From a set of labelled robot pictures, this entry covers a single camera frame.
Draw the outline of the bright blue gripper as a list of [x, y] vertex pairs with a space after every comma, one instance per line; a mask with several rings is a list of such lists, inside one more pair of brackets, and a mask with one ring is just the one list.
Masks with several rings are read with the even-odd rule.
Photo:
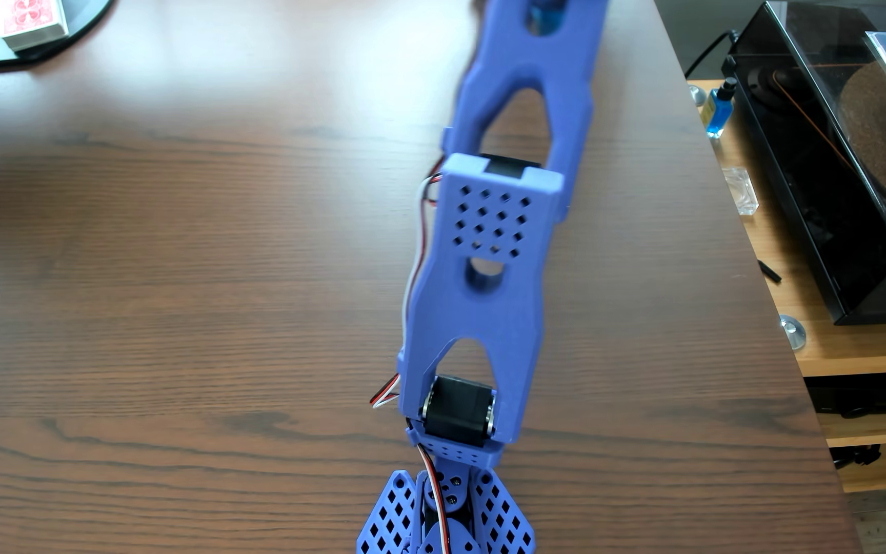
[[530, 1], [529, 31], [534, 35], [549, 35], [561, 26], [568, 1]]

